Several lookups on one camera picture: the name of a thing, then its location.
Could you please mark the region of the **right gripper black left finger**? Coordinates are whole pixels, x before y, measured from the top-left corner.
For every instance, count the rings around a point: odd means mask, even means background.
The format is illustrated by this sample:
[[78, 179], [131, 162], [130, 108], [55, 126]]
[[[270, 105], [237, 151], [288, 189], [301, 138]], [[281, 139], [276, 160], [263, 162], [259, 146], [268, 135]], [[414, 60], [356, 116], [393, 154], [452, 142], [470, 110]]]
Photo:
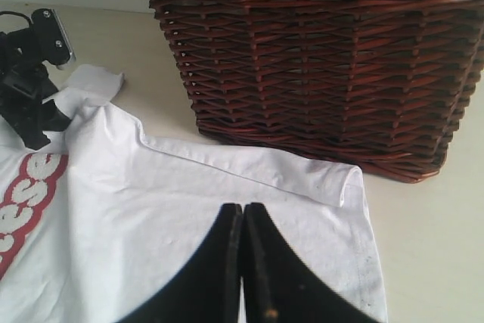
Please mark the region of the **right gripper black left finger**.
[[240, 205], [222, 205], [206, 237], [180, 271], [123, 321], [237, 322], [242, 223]]

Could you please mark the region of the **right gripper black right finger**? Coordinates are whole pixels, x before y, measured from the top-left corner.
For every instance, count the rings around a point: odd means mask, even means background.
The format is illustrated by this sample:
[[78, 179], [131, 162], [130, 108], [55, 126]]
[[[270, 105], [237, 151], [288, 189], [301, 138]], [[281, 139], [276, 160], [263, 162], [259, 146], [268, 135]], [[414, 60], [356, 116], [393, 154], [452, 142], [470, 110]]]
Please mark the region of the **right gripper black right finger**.
[[241, 277], [247, 322], [372, 322], [296, 255], [261, 203], [244, 207]]

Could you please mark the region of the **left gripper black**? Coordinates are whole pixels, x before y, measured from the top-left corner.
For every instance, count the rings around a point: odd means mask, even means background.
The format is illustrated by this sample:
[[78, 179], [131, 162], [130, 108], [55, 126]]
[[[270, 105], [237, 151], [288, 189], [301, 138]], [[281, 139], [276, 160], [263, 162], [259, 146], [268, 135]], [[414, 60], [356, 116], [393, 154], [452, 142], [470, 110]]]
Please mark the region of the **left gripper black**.
[[1, 33], [1, 117], [29, 149], [43, 148], [51, 142], [46, 132], [71, 124], [51, 98], [58, 88], [44, 62], [32, 31]]

